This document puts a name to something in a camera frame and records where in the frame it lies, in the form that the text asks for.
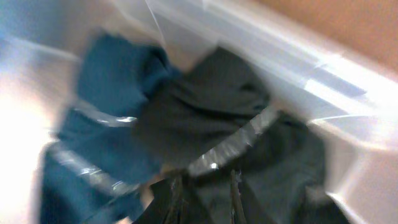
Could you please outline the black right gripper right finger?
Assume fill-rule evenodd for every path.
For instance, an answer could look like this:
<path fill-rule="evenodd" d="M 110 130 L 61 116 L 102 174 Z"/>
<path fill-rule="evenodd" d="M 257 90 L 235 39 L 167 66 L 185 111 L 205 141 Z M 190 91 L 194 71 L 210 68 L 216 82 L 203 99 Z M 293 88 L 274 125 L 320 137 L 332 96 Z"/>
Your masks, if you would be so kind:
<path fill-rule="evenodd" d="M 230 177 L 231 224 L 246 224 L 247 221 L 244 216 L 244 210 L 239 191 L 239 175 L 234 170 L 232 170 L 230 173 Z"/>

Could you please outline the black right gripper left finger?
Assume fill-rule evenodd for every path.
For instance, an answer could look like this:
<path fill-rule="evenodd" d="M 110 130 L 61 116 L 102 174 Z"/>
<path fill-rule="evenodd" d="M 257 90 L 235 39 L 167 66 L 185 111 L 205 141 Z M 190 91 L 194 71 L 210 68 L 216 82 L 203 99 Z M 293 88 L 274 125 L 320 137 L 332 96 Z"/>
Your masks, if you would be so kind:
<path fill-rule="evenodd" d="M 172 179 L 170 184 L 171 199 L 163 224 L 183 224 L 186 216 L 186 201 L 183 197 L 182 176 Z"/>

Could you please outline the dark blue taped cloth bundle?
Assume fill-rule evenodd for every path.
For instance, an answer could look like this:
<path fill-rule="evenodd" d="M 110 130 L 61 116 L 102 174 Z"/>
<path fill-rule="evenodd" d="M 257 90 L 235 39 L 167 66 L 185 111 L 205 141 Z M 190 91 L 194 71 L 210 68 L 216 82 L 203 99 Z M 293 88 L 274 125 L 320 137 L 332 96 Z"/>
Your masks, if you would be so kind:
<path fill-rule="evenodd" d="M 142 108 L 178 76 L 161 47 L 99 36 L 44 154 L 41 223 L 116 223 L 144 210 L 139 191 L 160 163 L 132 136 Z"/>

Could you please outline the black taped cloth bundle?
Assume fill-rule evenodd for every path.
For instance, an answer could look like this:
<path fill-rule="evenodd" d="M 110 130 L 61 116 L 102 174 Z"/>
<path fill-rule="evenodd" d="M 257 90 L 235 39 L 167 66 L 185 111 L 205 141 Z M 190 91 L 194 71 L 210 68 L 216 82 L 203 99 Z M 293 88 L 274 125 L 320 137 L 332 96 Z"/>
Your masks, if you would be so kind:
<path fill-rule="evenodd" d="M 163 223 L 182 176 L 184 223 L 231 223 L 230 173 L 247 223 L 346 223 L 324 191 L 325 143 L 279 111 L 258 74 L 223 48 L 163 87 L 132 131 L 168 171 L 141 223 Z"/>

